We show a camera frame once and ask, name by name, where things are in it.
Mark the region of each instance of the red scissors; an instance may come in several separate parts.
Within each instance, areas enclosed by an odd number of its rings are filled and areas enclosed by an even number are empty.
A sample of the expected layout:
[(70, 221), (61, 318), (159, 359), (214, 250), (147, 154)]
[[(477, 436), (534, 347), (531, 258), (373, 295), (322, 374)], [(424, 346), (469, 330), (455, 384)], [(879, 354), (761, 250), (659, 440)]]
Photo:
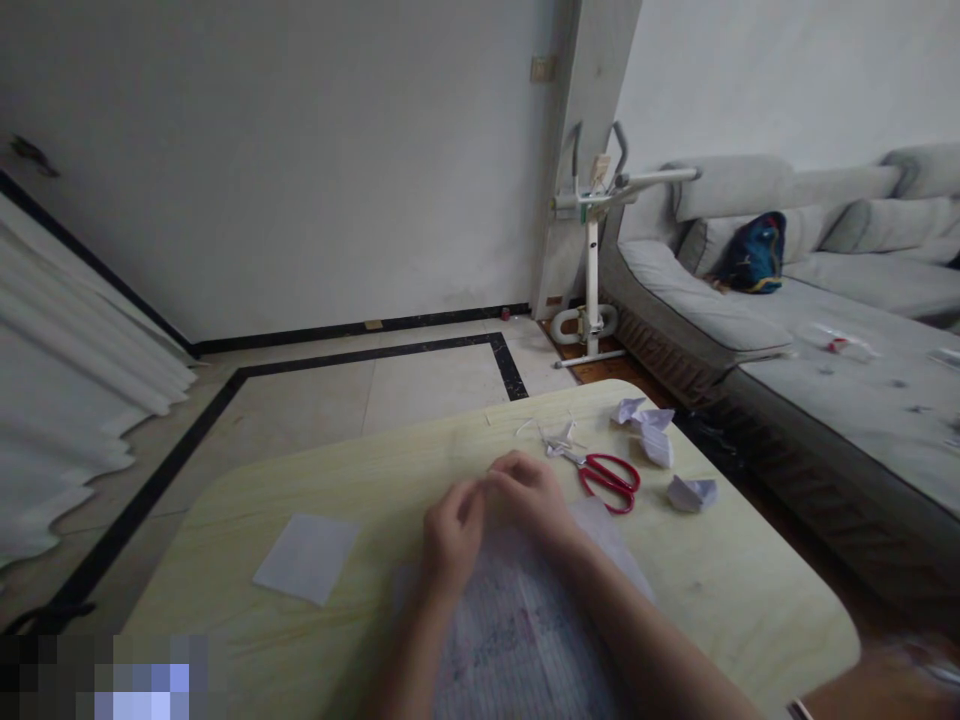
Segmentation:
[[(601, 455), (600, 453), (590, 453), (589, 455), (577, 455), (570, 452), (564, 448), (559, 448), (561, 454), (571, 461), (574, 465), (580, 468), (578, 475), (580, 476), (580, 484), (583, 485), (583, 489), (587, 491), (588, 495), (596, 495), (593, 492), (593, 488), (590, 487), (588, 481), (597, 483), (598, 485), (603, 485), (612, 492), (615, 492), (617, 495), (620, 495), (626, 501), (626, 507), (614, 508), (610, 507), (606, 503), (607, 510), (615, 515), (626, 515), (628, 512), (633, 510), (633, 496), (640, 489), (640, 473), (637, 472), (637, 469), (633, 467), (630, 463), (625, 460), (621, 460), (618, 457), (613, 455)], [(625, 480), (621, 475), (618, 475), (616, 472), (605, 466), (601, 463), (601, 460), (611, 462), (614, 465), (618, 465), (626, 471), (627, 477), (629, 480)]]

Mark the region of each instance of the finger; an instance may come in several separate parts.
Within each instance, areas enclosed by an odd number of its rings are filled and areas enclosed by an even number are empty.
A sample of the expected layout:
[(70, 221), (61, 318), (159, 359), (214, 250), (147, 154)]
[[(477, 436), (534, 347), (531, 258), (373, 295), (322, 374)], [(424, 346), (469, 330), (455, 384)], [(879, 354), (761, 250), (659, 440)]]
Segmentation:
[(460, 510), (470, 494), (477, 488), (478, 480), (467, 480), (454, 483), (446, 494), (437, 503), (437, 514), (449, 522), (460, 520)]
[(512, 450), (503, 457), (494, 460), (490, 469), (512, 475), (518, 480), (522, 479), (536, 483), (543, 474), (543, 463), (533, 459), (525, 452)]
[(464, 530), (473, 538), (483, 537), (483, 520), (487, 510), (487, 494), (484, 488), (477, 485), (467, 499), (467, 519), (463, 523)]
[(527, 488), (505, 472), (488, 470), (485, 480), (506, 495), (508, 500), (523, 502), (526, 497)]

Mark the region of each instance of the plastic bag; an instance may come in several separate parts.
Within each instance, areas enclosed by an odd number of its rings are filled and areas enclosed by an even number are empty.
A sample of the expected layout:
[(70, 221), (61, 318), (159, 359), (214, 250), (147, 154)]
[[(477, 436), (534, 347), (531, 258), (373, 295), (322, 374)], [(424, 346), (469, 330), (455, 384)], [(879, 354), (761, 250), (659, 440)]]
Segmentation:
[(797, 331), (797, 334), (821, 350), (857, 362), (870, 363), (880, 357), (880, 353), (870, 347), (865, 340), (822, 323), (807, 323)]

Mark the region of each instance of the wall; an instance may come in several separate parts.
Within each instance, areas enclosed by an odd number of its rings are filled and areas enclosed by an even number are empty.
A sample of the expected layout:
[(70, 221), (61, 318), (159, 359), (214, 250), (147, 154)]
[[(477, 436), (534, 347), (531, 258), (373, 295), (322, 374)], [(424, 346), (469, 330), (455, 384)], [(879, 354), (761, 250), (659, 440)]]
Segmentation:
[(526, 302), (563, 4), (13, 0), (9, 170), (192, 341)]
[(960, 140), (958, 37), (956, 0), (647, 0), (617, 108), (628, 169), (760, 152), (832, 168)]

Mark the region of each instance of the tabletop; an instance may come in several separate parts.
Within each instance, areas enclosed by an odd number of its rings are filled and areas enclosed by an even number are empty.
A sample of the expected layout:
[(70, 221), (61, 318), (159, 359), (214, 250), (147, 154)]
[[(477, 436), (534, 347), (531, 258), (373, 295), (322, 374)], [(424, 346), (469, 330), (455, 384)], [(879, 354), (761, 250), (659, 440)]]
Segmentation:
[[(675, 465), (664, 470), (610, 421), (621, 399), (639, 396), (606, 380), (234, 470), (189, 511), (119, 640), (142, 648), (138, 638), (209, 636), (230, 717), (349, 715), (389, 642), (391, 578), (419, 555), (425, 508), (512, 448), (542, 457), (535, 423), (516, 434), (528, 419), (559, 432), (572, 417), (574, 439), (590, 452), (640, 471), (636, 507), (615, 522), (657, 606), (771, 714), (852, 666), (856, 630), (829, 587), (675, 426)], [(567, 501), (583, 497), (574, 465), (549, 462)], [(716, 480), (716, 505), (673, 510), (675, 473)], [(362, 527), (322, 608), (251, 582), (294, 513)]]

